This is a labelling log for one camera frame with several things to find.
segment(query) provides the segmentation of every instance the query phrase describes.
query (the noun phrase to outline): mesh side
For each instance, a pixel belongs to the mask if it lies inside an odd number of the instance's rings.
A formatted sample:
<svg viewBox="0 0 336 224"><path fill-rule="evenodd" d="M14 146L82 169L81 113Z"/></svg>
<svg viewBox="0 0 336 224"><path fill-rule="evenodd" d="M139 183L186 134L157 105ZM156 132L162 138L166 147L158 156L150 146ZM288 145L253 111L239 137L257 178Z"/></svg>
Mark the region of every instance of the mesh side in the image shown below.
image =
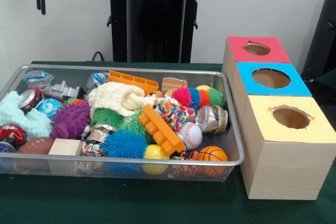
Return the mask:
<svg viewBox="0 0 336 224"><path fill-rule="evenodd" d="M94 72L102 71L81 69L80 67L74 67L73 69L47 67L28 68L26 71L32 70L43 70L53 74L55 76L53 83L61 83L65 80L67 85L71 87L80 86L85 90L86 82L90 75ZM161 80L163 78L173 77L186 80L189 87L208 85L219 91L225 92L222 78L210 73L169 73L160 72L159 70L150 72L142 72L140 70L121 72L156 80L159 83L159 89L161 89ZM22 93L26 89L27 87L23 81L16 87L18 93ZM229 161L238 160L239 155L236 139L234 137L233 128L230 125L231 123L229 122L227 132L217 135L204 134L202 144L197 151L200 151L202 148L209 145L217 145L226 152ZM0 159L0 173L101 178L143 178L224 182L234 168L234 166L153 165L139 163L128 164L49 160L47 155L45 155L45 159L4 157Z"/></svg>

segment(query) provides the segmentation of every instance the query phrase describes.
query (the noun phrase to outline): purple spiky ball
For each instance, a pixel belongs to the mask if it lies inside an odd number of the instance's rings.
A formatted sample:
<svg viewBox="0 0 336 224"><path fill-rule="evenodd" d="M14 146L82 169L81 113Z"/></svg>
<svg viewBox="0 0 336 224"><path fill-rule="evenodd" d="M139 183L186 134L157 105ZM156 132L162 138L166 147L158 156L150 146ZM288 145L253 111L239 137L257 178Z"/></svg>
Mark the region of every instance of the purple spiky ball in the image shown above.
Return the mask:
<svg viewBox="0 0 336 224"><path fill-rule="evenodd" d="M79 137L90 124L90 106L86 103L67 105L54 114L50 136L53 138Z"/></svg>

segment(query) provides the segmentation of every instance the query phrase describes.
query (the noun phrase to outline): red square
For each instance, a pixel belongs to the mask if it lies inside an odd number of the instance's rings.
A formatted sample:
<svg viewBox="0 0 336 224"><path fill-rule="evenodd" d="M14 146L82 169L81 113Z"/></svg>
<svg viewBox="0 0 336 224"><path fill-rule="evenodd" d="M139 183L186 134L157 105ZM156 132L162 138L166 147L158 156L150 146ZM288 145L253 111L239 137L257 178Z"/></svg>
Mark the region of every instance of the red square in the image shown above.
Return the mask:
<svg viewBox="0 0 336 224"><path fill-rule="evenodd" d="M236 62L291 63L276 37L227 37Z"/></svg>

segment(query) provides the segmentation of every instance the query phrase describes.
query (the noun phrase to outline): black cable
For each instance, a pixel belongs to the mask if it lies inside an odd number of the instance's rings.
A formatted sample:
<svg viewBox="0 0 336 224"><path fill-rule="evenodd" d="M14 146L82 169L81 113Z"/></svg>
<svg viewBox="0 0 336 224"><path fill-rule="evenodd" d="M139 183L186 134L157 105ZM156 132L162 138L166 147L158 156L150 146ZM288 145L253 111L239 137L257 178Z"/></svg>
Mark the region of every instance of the black cable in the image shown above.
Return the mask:
<svg viewBox="0 0 336 224"><path fill-rule="evenodd" d="M104 56L103 56L103 54L102 54L100 51L97 51L97 52L94 53L94 55L93 55L91 61L94 61L94 60L96 59L96 56L97 56L97 55L100 55L100 59L101 59L101 61L105 61L105 60L104 60Z"/></svg>

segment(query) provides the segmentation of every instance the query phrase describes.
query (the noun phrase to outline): orange plastic block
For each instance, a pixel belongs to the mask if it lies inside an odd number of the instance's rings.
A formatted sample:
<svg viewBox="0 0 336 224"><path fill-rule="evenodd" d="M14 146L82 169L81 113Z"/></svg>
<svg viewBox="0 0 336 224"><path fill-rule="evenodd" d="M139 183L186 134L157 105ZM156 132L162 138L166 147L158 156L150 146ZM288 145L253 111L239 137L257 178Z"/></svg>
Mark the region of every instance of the orange plastic block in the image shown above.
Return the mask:
<svg viewBox="0 0 336 224"><path fill-rule="evenodd" d="M165 154L172 155L175 151L181 152L185 149L182 140L149 104L143 108L139 121L145 126L148 133L153 136L155 142L162 147Z"/></svg>
<svg viewBox="0 0 336 224"><path fill-rule="evenodd" d="M159 89L159 84L157 81L131 76L129 74L120 73L113 70L110 70L108 80L137 86L145 91L145 95L148 95L149 93L155 93Z"/></svg>

